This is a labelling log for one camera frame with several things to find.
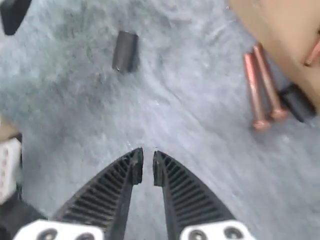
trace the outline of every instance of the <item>cardboard box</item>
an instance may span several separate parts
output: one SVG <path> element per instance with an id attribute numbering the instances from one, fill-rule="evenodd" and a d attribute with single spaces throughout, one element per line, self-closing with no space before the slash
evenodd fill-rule
<path id="1" fill-rule="evenodd" d="M 16 138 L 22 142 L 22 134 L 19 130 L 0 113 L 0 143 Z"/>
<path id="2" fill-rule="evenodd" d="M 304 66 L 320 39 L 319 0 L 229 0 L 248 31 L 320 113 L 320 61 Z"/>

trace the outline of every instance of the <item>floor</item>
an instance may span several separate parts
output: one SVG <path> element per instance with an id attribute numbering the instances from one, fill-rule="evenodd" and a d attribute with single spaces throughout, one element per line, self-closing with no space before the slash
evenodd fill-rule
<path id="1" fill-rule="evenodd" d="M 255 42 L 221 0 L 33 0 L 0 54 L 0 109 L 23 132 L 24 198 L 51 216 L 116 158 L 144 148 L 126 240 L 167 238 L 152 155 L 186 165 L 259 240 L 320 236 L 320 119 L 265 134 L 242 54 Z M 139 68 L 111 68 L 118 30 Z M 288 81 L 274 67 L 278 87 Z"/>

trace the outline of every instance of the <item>copper screw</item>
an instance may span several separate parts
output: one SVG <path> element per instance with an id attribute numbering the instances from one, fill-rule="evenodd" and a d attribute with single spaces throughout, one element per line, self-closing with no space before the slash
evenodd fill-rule
<path id="1" fill-rule="evenodd" d="M 262 45 L 260 43 L 254 45 L 253 52 L 257 60 L 263 85 L 272 108 L 272 111 L 269 115 L 275 121 L 282 121 L 289 116 L 289 112 L 281 106 L 281 102 L 275 87 L 275 81 L 272 77 Z"/>
<path id="2" fill-rule="evenodd" d="M 263 131 L 270 127 L 270 123 L 266 119 L 265 111 L 260 98 L 259 85 L 254 65 L 254 55 L 251 52 L 244 54 L 243 61 L 245 76 L 249 85 L 251 96 L 252 111 L 255 118 L 252 122 L 252 126 L 257 131 Z"/>
<path id="3" fill-rule="evenodd" d="M 315 44 L 313 49 L 310 51 L 309 55 L 307 56 L 306 60 L 304 61 L 304 65 L 306 67 L 311 67 L 311 65 L 317 60 L 320 56 L 320 39 Z"/>

